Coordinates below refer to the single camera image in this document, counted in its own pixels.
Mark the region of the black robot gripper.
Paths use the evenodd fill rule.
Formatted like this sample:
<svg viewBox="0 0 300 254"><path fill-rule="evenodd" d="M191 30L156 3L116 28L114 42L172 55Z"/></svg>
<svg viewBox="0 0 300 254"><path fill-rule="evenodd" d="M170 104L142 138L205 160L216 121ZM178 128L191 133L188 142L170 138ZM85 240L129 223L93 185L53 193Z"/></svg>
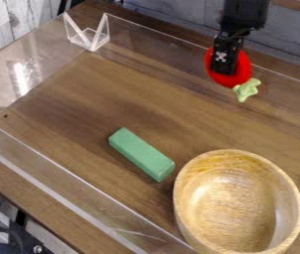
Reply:
<svg viewBox="0 0 300 254"><path fill-rule="evenodd" d="M225 0L215 39L212 71L235 75L244 38L266 26L271 0Z"/></svg>

